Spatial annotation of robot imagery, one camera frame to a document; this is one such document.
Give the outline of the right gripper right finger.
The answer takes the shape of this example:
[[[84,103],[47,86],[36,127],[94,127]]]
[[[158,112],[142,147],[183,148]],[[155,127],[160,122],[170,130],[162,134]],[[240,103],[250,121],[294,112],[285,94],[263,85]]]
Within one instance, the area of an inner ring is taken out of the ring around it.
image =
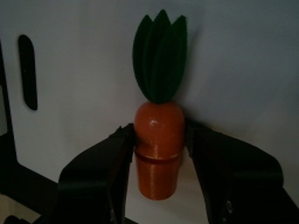
[[[186,121],[210,224],[299,224],[278,160],[256,146]]]

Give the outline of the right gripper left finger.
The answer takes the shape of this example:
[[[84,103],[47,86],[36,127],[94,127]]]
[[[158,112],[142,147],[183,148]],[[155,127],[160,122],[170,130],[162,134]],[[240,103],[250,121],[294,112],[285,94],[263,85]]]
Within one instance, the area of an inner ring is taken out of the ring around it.
[[[136,224],[126,217],[134,125],[84,150],[67,164],[56,185],[56,204],[39,224]]]

